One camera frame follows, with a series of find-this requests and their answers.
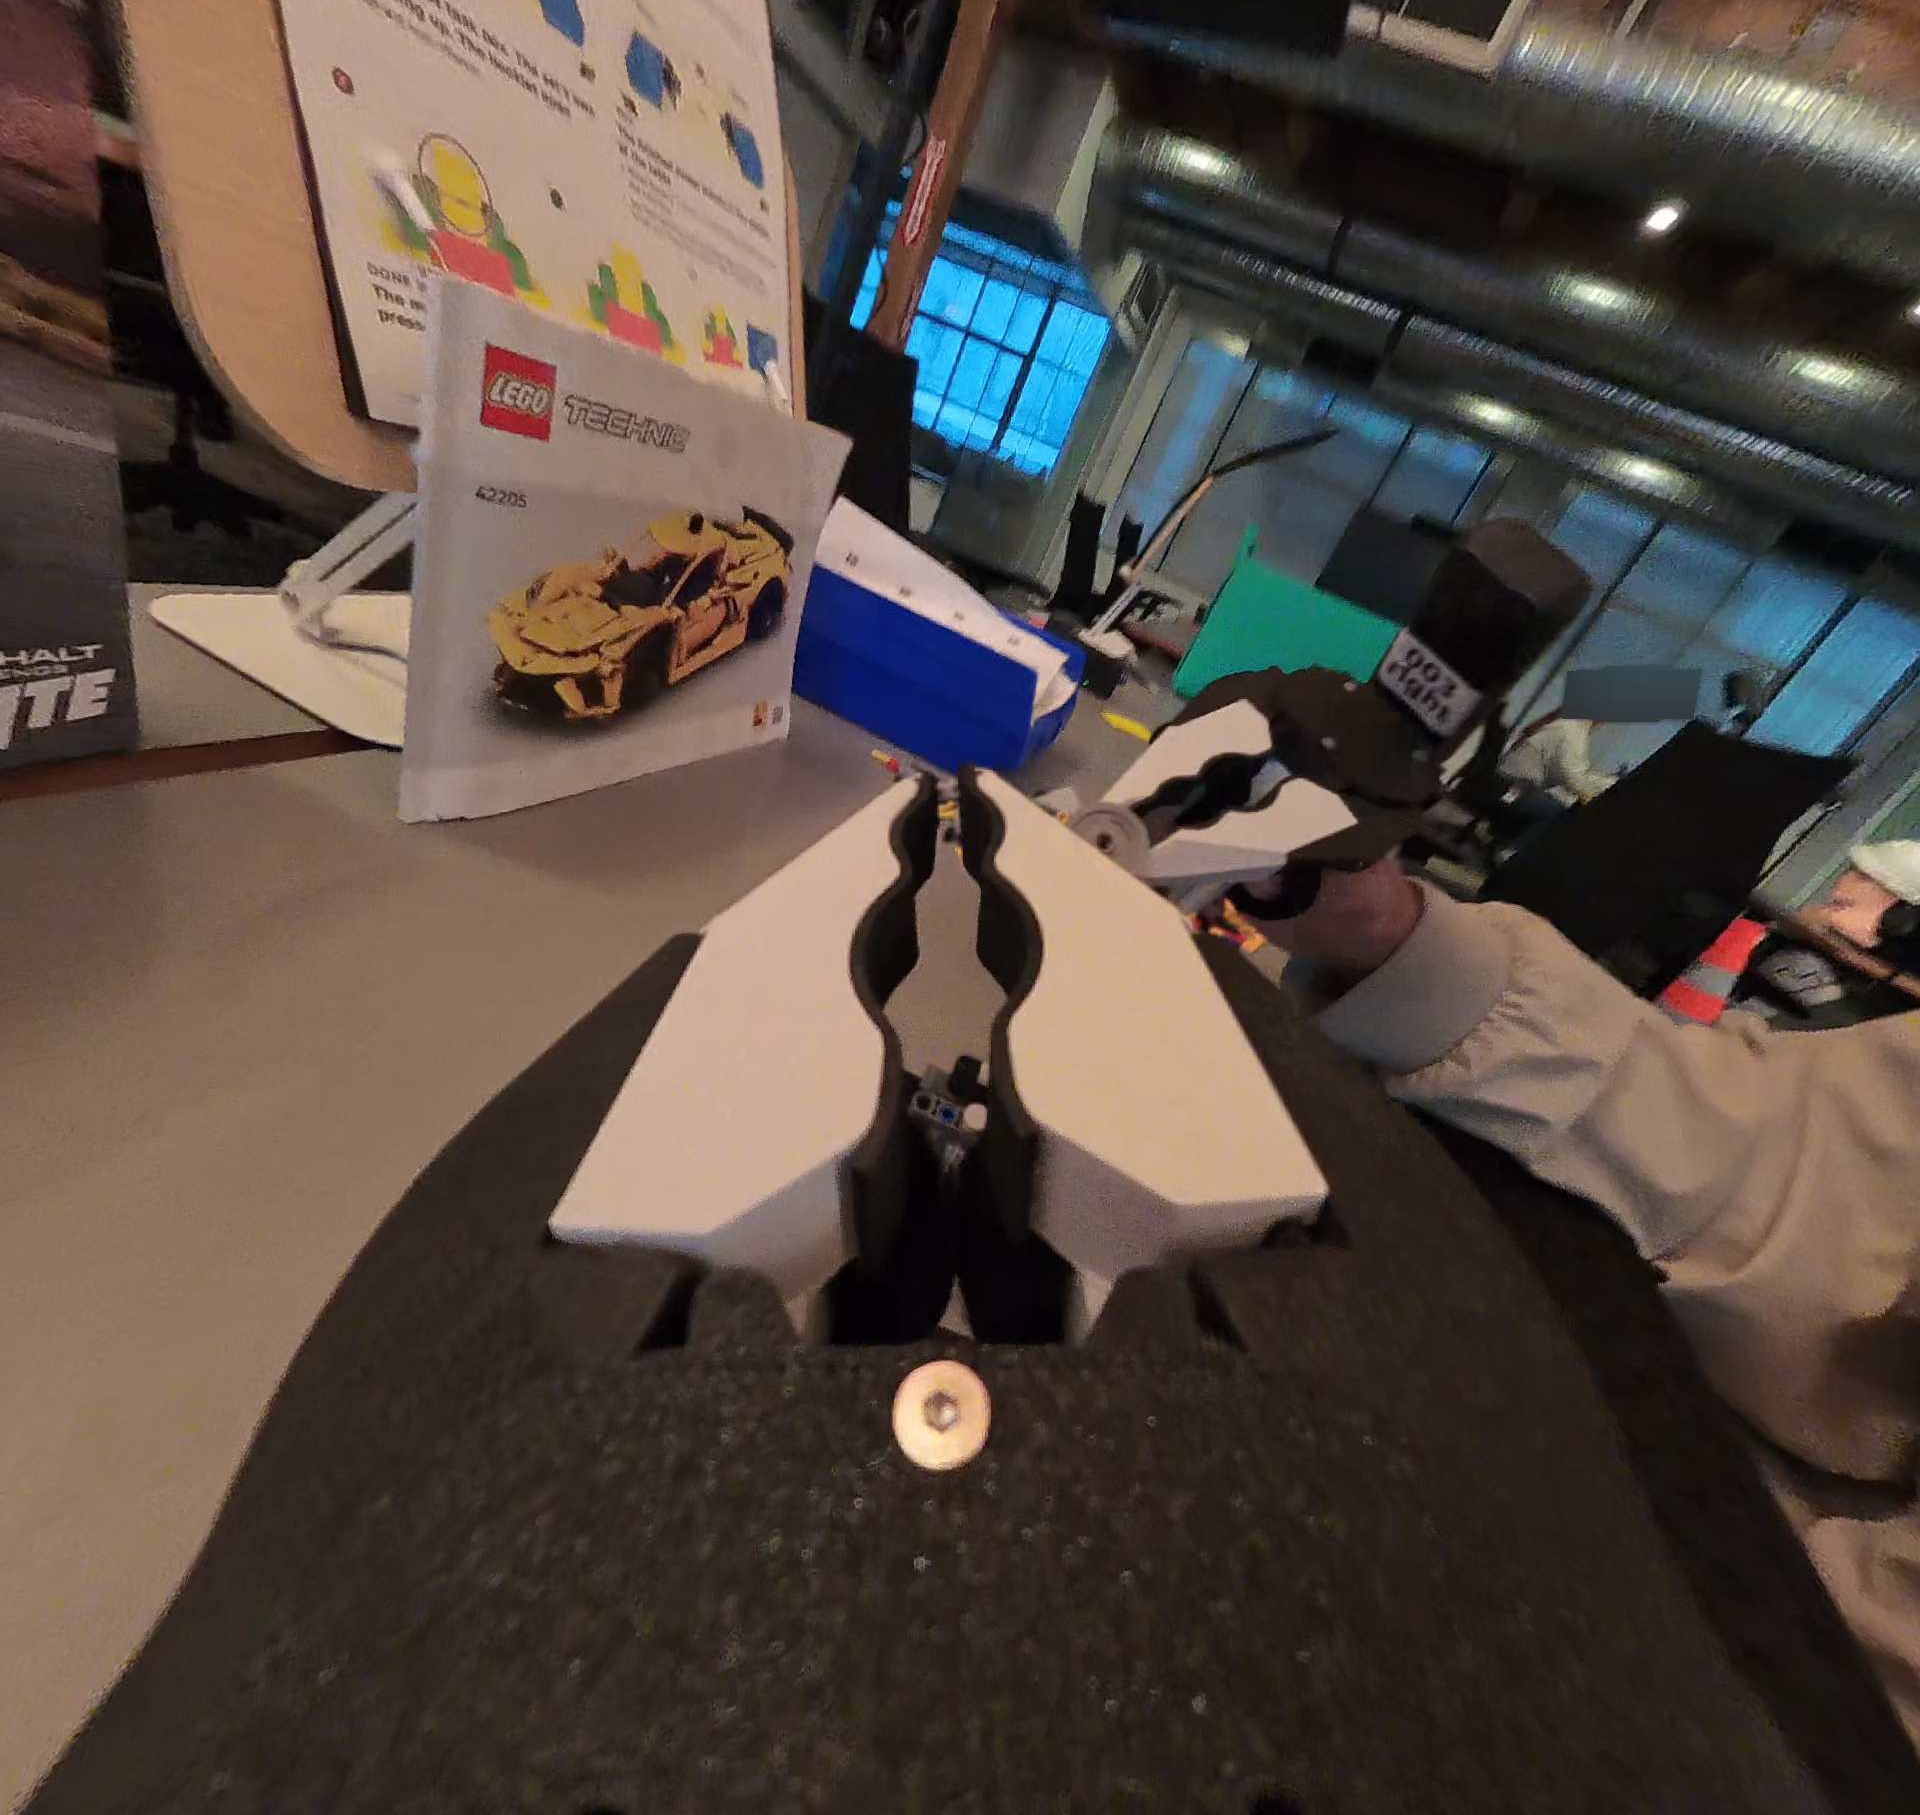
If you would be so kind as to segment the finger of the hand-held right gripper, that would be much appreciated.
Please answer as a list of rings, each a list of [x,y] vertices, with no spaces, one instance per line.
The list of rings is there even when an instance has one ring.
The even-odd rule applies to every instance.
[[[1167,723],[1102,800],[1124,804],[1151,839],[1167,839],[1178,827],[1258,810],[1279,785],[1272,722],[1248,700],[1236,700]]]
[[[1343,796],[1287,779],[1258,810],[1173,828],[1154,844],[1147,883],[1164,894],[1226,894],[1272,877],[1297,851],[1356,827],[1358,816]]]

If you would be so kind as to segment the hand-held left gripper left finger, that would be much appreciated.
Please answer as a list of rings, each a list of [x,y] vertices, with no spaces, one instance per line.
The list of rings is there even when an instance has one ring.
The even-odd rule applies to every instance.
[[[643,1249],[770,1282],[803,1327],[900,1212],[900,1035],[940,785],[900,781],[692,942],[548,1217],[565,1247]]]

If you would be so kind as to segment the toy car chassis assembly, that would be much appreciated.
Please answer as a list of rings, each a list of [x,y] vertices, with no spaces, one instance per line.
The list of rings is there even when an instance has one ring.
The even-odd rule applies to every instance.
[[[1020,796],[1119,867],[1135,877],[1144,873],[1153,843],[1147,827],[1124,804],[1089,804],[1072,786],[1043,793],[1020,791]],[[954,1175],[972,1143],[984,1138],[989,1126],[991,1093],[991,1060],[985,1056],[962,1055],[947,1064],[936,1063],[924,1069],[908,1097],[908,1121],[944,1173]]]

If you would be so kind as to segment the person's right forearm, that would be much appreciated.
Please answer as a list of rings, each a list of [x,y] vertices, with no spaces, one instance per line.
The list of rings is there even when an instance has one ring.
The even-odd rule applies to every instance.
[[[1318,1022],[1407,1107],[1585,1199],[1664,1275],[1715,1392],[1850,1422],[1919,1394],[1919,1021],[1679,1024],[1553,924],[1418,883]]]

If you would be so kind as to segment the grey desk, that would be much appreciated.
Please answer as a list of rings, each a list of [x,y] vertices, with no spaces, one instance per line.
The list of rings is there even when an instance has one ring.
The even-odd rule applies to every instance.
[[[937,1475],[914,1355],[548,1240],[648,958],[887,786],[803,710],[479,827],[376,753],[4,806],[4,1810],[1252,1796],[1181,1288]]]

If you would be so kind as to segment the person's right hand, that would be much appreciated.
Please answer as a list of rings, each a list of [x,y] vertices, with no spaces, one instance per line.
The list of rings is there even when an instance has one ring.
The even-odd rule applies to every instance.
[[[1321,984],[1348,991],[1379,973],[1411,940],[1425,894],[1395,854],[1367,867],[1319,867],[1312,904],[1283,887],[1300,909],[1268,920],[1270,940]]]

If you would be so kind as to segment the teal green panel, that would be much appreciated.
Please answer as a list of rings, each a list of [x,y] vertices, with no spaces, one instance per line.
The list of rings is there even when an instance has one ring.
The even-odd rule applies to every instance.
[[[1260,557],[1250,528],[1171,676],[1180,699],[1199,699],[1226,676],[1328,667],[1367,680],[1403,624],[1321,592]]]

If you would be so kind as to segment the orange traffic cone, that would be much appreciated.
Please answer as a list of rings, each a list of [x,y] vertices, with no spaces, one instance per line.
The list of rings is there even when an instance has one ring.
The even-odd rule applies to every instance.
[[[1686,964],[1655,1003],[1677,1024],[1714,1029],[1740,984],[1767,928],[1752,917],[1735,919],[1692,964]]]

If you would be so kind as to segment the paned window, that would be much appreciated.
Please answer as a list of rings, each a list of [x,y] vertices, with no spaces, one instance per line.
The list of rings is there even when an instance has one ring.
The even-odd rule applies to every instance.
[[[1110,339],[1074,262],[949,225],[906,337],[914,428],[952,453],[1049,480]]]

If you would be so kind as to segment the white poster stand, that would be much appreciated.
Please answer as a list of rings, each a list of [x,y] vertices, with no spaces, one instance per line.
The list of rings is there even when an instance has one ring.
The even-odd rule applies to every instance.
[[[405,558],[419,504],[382,494],[274,592],[181,587],[151,620],[313,722],[375,749],[403,747],[413,593],[373,579]]]

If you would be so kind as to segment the brown strip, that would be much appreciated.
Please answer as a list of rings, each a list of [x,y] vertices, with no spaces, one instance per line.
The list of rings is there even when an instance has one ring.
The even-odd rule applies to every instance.
[[[366,749],[370,749],[368,742],[331,725],[230,742],[147,747],[4,771],[2,804],[148,786],[220,771],[278,768]]]

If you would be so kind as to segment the black Lego set box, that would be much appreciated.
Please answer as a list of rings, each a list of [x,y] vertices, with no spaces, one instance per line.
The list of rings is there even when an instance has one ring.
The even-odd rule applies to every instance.
[[[109,381],[2,343],[2,771],[138,742]]]

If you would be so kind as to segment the person's beige jacket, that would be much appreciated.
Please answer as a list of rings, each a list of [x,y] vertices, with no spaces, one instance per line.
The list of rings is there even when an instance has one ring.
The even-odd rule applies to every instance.
[[[1864,1424],[1762,1418],[1732,1405],[1764,1479],[1919,1745],[1915,1397],[1843,1407]]]

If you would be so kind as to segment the instruction poster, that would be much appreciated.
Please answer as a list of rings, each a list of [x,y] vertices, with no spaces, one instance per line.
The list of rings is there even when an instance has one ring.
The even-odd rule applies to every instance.
[[[790,405],[768,0],[274,0],[354,414],[417,428],[433,281]]]

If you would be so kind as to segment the silver ventilation duct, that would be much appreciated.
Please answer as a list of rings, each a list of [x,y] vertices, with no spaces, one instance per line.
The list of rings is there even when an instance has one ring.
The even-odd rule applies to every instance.
[[[1915,110],[1529,28],[1496,76],[1188,36],[1117,68],[1089,238],[1319,276],[1785,443],[1915,514]]]

